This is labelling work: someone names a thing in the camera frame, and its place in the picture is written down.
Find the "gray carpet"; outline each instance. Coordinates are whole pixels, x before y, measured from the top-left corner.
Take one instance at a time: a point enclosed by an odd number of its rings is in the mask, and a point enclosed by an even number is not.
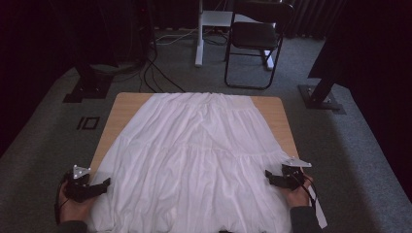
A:
[[[274,84],[266,90],[226,87],[222,46],[205,45],[201,68],[194,67],[194,40],[158,46],[154,63],[187,92],[280,97],[299,155],[314,165],[305,171],[315,179],[328,221],[325,232],[411,232],[411,203],[350,91],[341,86],[332,90],[347,115],[304,106],[297,86],[318,82],[307,76],[322,45],[323,41],[312,39],[286,40]],[[240,68],[234,62],[236,72]],[[245,79],[241,82],[259,83],[262,75],[269,76],[261,67],[252,69],[243,72]],[[147,77],[155,86],[151,69]],[[52,206],[58,181],[74,164],[89,165],[116,95],[125,91],[150,92],[144,84],[140,87],[139,74],[135,73],[115,77],[106,99],[63,104],[78,78],[72,69],[55,82],[0,159],[0,232],[53,232]],[[163,91],[179,91],[155,69],[154,78]],[[82,117],[100,117],[96,129],[78,129]]]

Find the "sleeve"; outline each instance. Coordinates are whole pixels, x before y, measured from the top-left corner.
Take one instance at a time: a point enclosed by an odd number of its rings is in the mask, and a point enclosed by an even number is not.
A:
[[[60,223],[57,233],[86,233],[87,225],[83,221],[71,220]]]
[[[312,207],[291,208],[291,222],[293,233],[323,232],[318,223],[315,210]]]

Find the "wrinkled cloth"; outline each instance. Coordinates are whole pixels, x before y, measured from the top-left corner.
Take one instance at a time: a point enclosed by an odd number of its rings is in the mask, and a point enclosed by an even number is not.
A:
[[[289,157],[248,96],[154,94],[121,131],[93,183],[112,178],[91,232],[291,232],[264,170]]]

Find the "chair seat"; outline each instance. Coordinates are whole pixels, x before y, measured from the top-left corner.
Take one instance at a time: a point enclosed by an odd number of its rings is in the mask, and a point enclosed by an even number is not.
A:
[[[279,35],[271,24],[254,22],[234,22],[232,44],[237,48],[275,50]]]

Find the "desk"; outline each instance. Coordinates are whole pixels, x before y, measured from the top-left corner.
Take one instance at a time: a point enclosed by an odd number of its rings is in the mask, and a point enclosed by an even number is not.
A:
[[[203,11],[203,0],[199,0],[199,19],[198,19],[198,37],[197,37],[197,50],[196,60],[194,65],[200,67],[203,64],[203,26],[222,26],[229,27],[232,17],[232,12],[218,12],[218,11]],[[235,21],[253,21],[248,17],[236,17]],[[267,59],[267,68],[273,69],[273,60],[270,56]]]
[[[120,93],[118,95],[90,164],[92,176],[123,128],[151,96],[151,93]],[[283,151],[289,156],[298,157],[281,99],[278,97],[253,96],[252,100],[266,119]]]

